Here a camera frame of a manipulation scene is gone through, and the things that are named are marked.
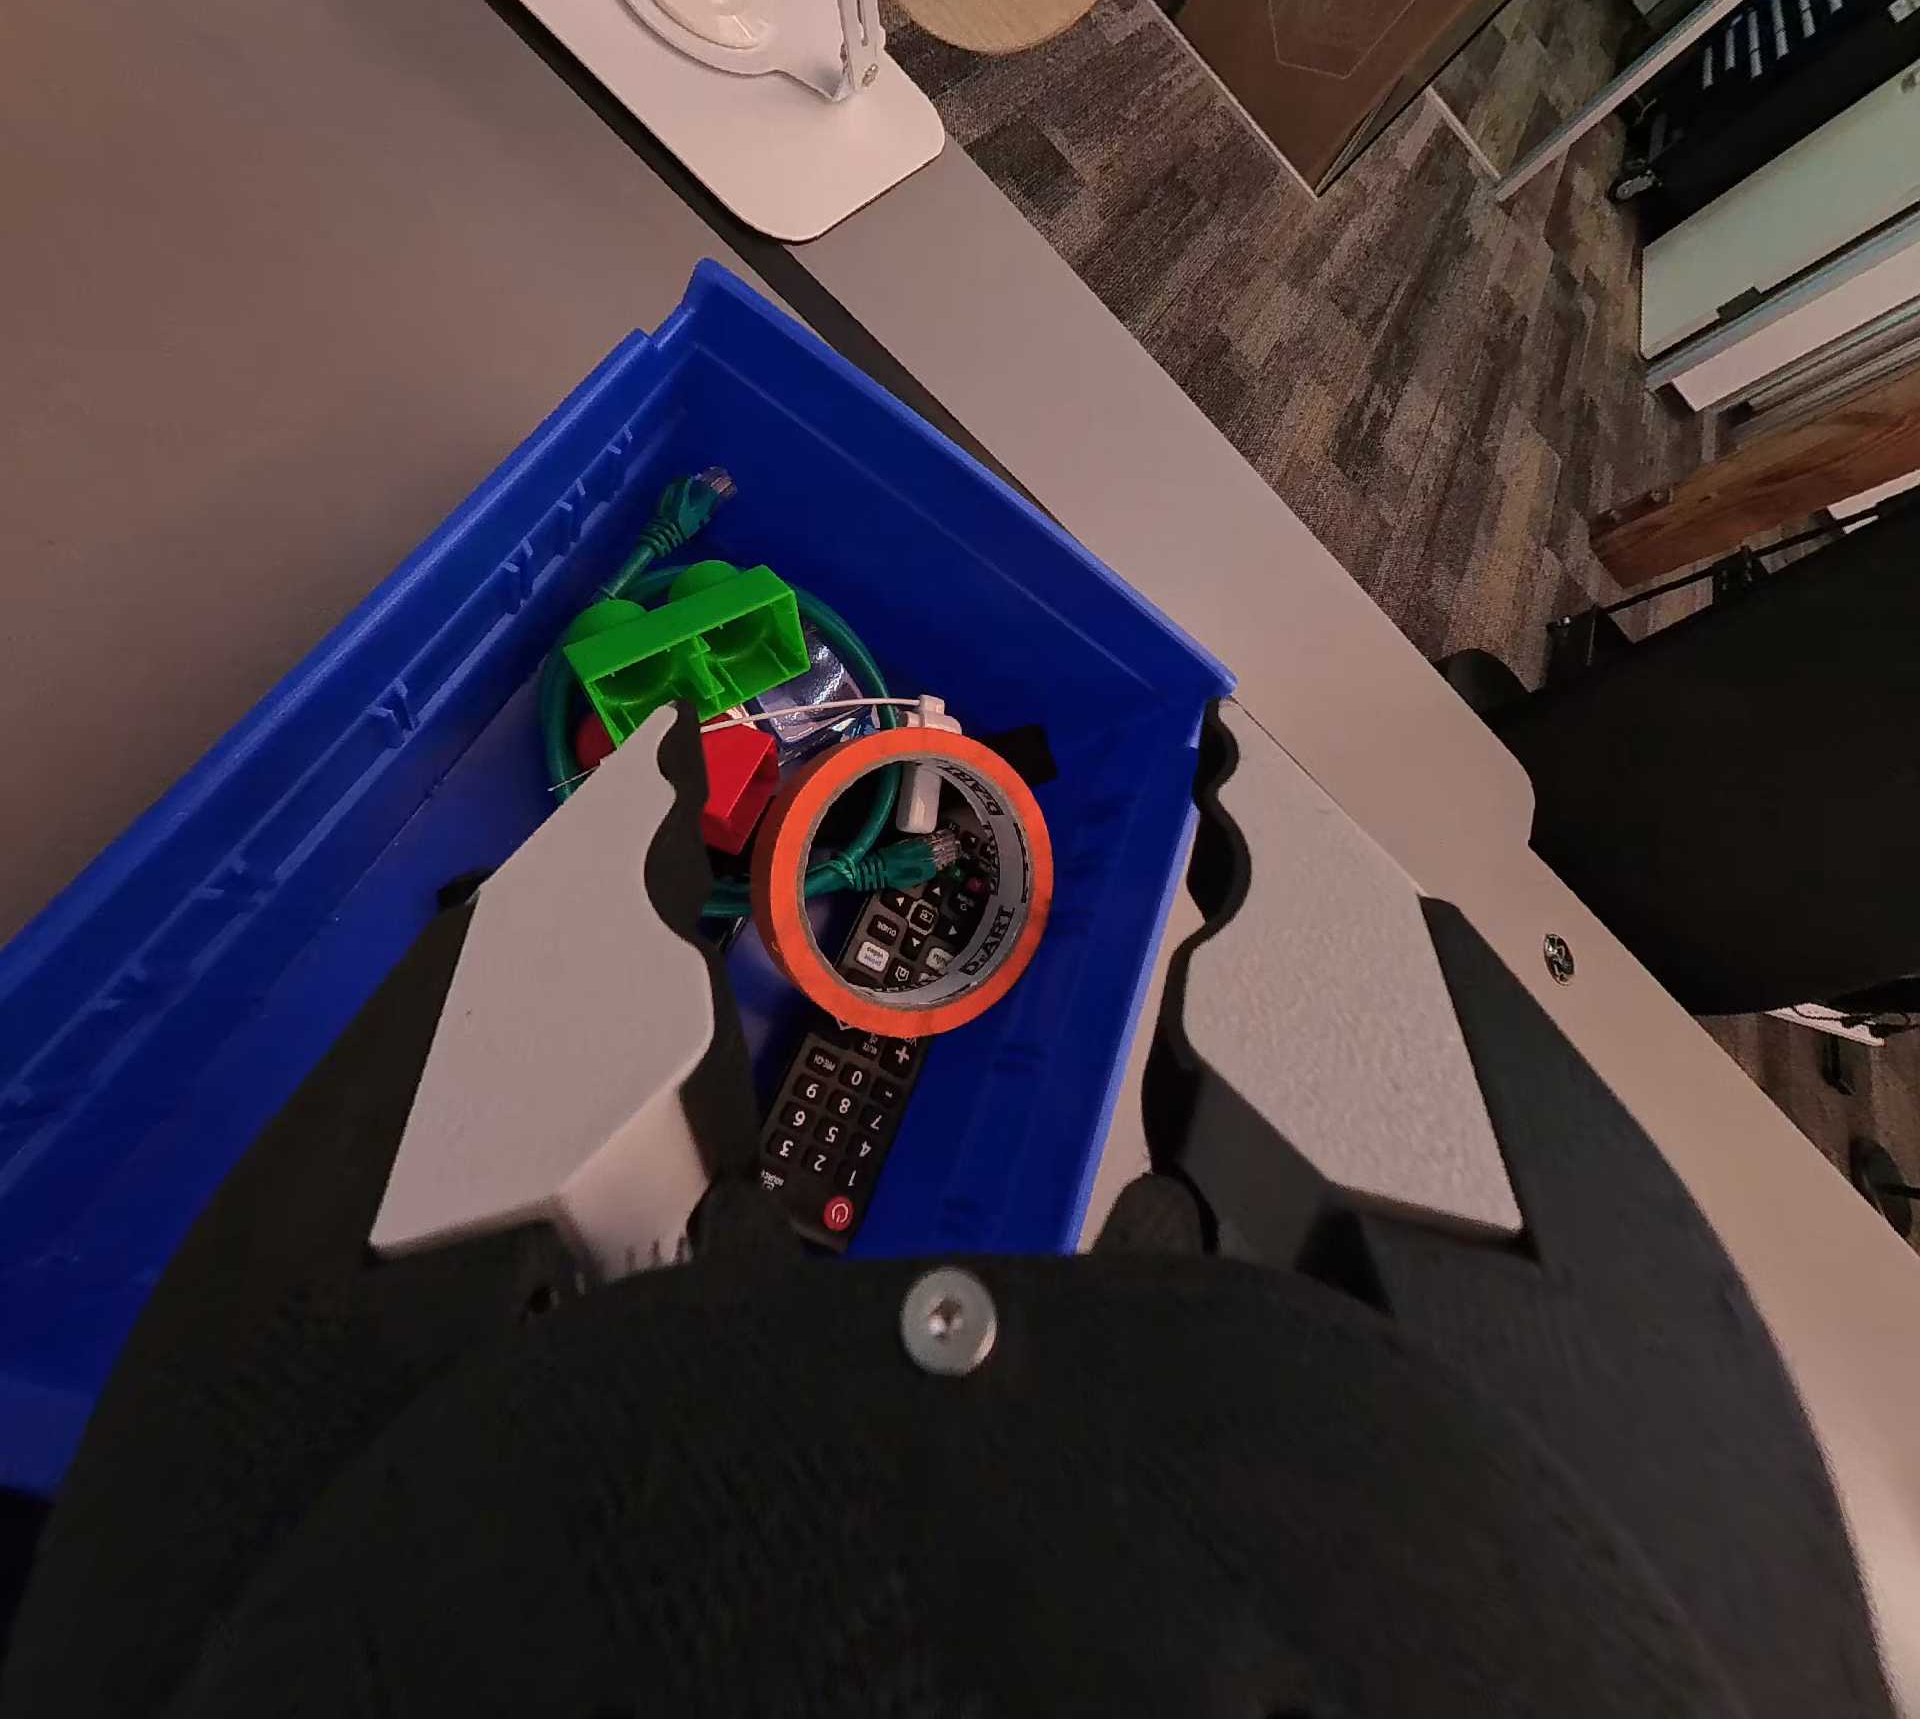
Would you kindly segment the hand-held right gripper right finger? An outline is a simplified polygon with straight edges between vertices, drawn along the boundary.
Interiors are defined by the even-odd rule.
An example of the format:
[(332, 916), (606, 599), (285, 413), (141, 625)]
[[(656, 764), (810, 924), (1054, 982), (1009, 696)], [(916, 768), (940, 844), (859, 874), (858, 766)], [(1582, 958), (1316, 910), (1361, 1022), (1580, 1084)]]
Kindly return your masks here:
[(1150, 1156), (1228, 1256), (1300, 1262), (1343, 1216), (1471, 1246), (1524, 1214), (1424, 898), (1236, 700), (1193, 776), (1188, 896), (1148, 1060)]

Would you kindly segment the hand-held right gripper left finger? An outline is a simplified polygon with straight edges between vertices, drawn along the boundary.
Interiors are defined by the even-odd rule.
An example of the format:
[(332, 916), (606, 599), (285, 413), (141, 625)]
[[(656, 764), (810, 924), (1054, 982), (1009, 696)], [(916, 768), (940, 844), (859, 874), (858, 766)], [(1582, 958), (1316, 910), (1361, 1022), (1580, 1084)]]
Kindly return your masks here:
[(689, 1260), (756, 1150), (738, 1014), (699, 938), (699, 724), (652, 712), (472, 898), (372, 1252), (546, 1226), (587, 1278)]

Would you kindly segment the orange tape roll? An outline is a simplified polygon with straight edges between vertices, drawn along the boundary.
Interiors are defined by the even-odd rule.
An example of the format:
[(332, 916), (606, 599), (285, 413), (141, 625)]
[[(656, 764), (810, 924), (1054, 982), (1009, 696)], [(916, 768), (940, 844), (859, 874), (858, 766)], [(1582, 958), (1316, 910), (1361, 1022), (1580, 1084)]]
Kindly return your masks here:
[(994, 750), (967, 736), (916, 732), (892, 728), (863, 740), (830, 750), (812, 760), (775, 796), (760, 822), (752, 848), (750, 898), (752, 918), (769, 962), (785, 982), (806, 1000), (814, 1000), (843, 1018), (863, 1026), (879, 1026), (883, 1016), (868, 1004), (835, 1004), (830, 996), (828, 966), (803, 944), (803, 904), (832, 892), (868, 892), (885, 884), (901, 886), (924, 876), (932, 854), (914, 854), (908, 846), (883, 848), (879, 842), (848, 866), (843, 860), (815, 864), (817, 838), (839, 802), (854, 796), (868, 782), (894, 788), (894, 800), (881, 820), (879, 838), (896, 826), (901, 764), (928, 762), (934, 766), (962, 766), (982, 772), (996, 782), (1012, 804), (1019, 808), (1019, 824), (1031, 842), (1031, 906), (1034, 932), (1019, 950), (1013, 968), (1019, 976), (1008, 984), (998, 1002), (978, 1000), (951, 1012), (937, 1012), (926, 1024), (932, 1036), (946, 1036), (979, 1020), (1004, 1002), (1031, 966), (1047, 926), (1054, 898), (1051, 836), (1041, 806)]

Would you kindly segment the green toy brick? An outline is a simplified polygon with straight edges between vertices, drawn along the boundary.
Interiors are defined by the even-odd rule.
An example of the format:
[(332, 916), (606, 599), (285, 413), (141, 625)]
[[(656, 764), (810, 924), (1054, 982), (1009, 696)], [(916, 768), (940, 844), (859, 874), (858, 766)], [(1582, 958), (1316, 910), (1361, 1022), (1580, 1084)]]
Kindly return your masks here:
[(621, 746), (663, 706), (704, 724), (800, 679), (810, 665), (797, 595), (772, 571), (698, 563), (646, 607), (587, 609), (559, 649), (591, 714)]

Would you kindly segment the blue plastic bin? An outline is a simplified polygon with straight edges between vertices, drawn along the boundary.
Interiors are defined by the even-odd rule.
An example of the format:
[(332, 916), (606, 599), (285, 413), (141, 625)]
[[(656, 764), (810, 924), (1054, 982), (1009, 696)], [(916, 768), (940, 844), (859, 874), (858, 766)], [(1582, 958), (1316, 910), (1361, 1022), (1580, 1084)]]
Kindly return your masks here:
[(227, 1170), (419, 936), (548, 810), (531, 684), (659, 491), (825, 603), (885, 680), (1037, 728), (1054, 906), (929, 1054), (854, 1256), (1068, 1252), (1232, 675), (797, 323), (704, 263), (4, 948), (4, 1490), (47, 1498)]

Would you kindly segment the black remote control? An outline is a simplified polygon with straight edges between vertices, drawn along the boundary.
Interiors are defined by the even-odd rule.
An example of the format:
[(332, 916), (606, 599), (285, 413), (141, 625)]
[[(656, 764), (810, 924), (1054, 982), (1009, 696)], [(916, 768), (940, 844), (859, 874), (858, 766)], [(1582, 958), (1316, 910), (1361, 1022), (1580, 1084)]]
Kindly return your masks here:
[(808, 1000), (765, 1110), (760, 1186), (812, 1252), (845, 1254), (858, 1238), (932, 1052), (932, 1016), (998, 1002), (1036, 930), (1036, 856), (1019, 808), (971, 768), (928, 776), (932, 832), (892, 828), (879, 842), (929, 854), (928, 872), (801, 906), (801, 938), (825, 960), (832, 1000), (881, 1014), (863, 1026)]

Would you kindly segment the red toy brick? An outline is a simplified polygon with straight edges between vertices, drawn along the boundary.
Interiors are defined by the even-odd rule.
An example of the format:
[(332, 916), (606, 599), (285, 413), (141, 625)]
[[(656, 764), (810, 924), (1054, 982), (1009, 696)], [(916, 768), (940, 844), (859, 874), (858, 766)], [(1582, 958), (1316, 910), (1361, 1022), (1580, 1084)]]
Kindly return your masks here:
[(698, 804), (699, 840), (735, 856), (780, 784), (773, 740), (739, 720), (702, 722), (680, 704), (649, 714), (621, 742), (593, 710), (571, 734), (581, 820), (608, 842), (642, 856), (681, 794)]

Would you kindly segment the wooden post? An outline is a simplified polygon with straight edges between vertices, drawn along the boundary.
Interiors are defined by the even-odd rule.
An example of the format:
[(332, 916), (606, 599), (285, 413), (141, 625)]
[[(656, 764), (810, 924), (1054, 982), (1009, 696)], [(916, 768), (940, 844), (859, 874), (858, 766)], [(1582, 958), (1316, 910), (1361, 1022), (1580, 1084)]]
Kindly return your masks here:
[(1681, 481), (1597, 515), (1588, 543), (1625, 589), (1748, 547), (1918, 469), (1918, 375), (1860, 389), (1798, 427), (1752, 437)]

